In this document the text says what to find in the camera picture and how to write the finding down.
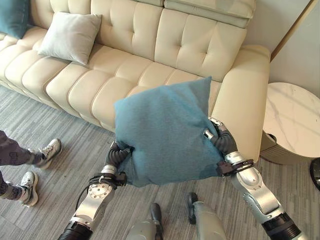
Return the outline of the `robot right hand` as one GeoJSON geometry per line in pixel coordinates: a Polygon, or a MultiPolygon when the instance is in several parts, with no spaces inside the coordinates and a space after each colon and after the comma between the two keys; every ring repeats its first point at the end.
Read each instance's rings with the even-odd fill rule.
{"type": "Polygon", "coordinates": [[[230,153],[237,152],[236,141],[224,123],[214,117],[208,117],[208,119],[214,126],[217,135],[213,135],[208,129],[203,132],[203,135],[210,140],[224,157],[230,153]]]}

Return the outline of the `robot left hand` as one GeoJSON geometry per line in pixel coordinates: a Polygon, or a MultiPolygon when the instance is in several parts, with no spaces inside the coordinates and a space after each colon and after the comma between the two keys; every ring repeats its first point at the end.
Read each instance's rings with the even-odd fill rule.
{"type": "Polygon", "coordinates": [[[128,146],[121,149],[116,141],[113,141],[107,152],[104,165],[110,165],[118,170],[123,170],[132,156],[134,147],[128,146]]]}

